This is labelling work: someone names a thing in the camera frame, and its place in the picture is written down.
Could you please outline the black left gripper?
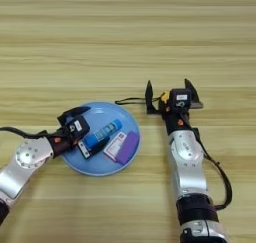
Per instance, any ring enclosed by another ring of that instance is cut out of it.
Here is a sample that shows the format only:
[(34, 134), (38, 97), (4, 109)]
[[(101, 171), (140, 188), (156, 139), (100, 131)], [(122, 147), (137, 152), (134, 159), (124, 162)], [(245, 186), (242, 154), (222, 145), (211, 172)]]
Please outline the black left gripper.
[[(62, 155), (66, 151), (72, 150), (78, 145), (86, 134), (90, 131), (90, 126), (86, 120), (71, 120), (66, 123), (69, 116), (75, 117), (90, 110), (88, 106), (74, 107), (63, 112), (57, 117), (61, 127), (49, 136), (49, 143), (52, 147), (53, 158)], [(102, 151), (108, 144), (110, 138), (107, 137), (89, 150), (91, 156)]]

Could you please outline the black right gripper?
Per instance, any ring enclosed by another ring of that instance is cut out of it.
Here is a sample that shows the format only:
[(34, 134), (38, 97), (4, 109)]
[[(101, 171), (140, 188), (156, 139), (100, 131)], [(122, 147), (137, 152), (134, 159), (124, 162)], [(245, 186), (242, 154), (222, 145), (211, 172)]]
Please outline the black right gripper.
[(184, 79), (185, 88), (191, 92), (192, 101), (172, 101), (168, 99), (166, 102), (158, 100), (158, 108), (155, 108), (153, 103), (156, 98), (153, 97), (153, 87), (151, 81), (147, 82), (145, 91), (145, 102), (147, 113), (151, 115), (160, 115), (165, 122), (167, 134), (170, 135), (174, 131), (178, 130), (190, 130), (193, 128), (189, 122), (189, 110), (190, 109), (202, 109), (203, 103), (200, 102), (197, 90), (193, 86), (192, 82), (188, 79)]

